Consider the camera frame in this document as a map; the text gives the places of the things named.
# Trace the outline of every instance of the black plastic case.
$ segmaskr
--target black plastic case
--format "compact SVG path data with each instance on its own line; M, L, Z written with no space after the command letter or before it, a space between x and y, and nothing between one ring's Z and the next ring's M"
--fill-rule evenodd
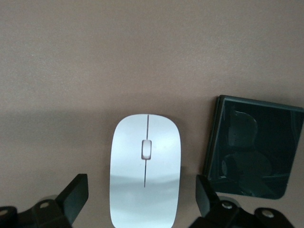
M281 198L303 121L300 107L219 96L203 174L217 192Z

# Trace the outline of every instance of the metal screw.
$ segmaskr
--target metal screw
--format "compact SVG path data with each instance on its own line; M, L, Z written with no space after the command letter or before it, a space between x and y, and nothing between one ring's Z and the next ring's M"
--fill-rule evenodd
M274 217L274 214L273 214L271 211L266 210L266 209L262 210L262 214L263 214L265 217L267 217L267 218L273 218L273 217Z
M46 208L49 206L49 203L48 202L45 202L45 203L41 203L40 204L40 208Z
M232 209L232 205L227 201L222 202L222 206L223 206L223 208L226 208L226 209Z
M0 210L0 216L5 215L6 213L8 213L8 210Z

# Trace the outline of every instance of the white wireless mouse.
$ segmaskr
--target white wireless mouse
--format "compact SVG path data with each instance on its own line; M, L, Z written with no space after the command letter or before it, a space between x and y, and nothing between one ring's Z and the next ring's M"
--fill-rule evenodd
M171 228L180 186L181 140L163 116L136 114L116 127L110 166L115 228Z

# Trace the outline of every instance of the mouse scroll wheel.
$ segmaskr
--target mouse scroll wheel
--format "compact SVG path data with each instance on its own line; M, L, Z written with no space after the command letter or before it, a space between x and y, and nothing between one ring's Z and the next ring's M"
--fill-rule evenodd
M150 160L151 159L151 140L142 141L142 159Z

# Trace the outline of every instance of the black square object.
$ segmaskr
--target black square object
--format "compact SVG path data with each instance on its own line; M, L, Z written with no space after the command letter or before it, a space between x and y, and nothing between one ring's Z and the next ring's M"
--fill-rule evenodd
M281 198L303 120L300 107L219 96L204 175L217 192Z

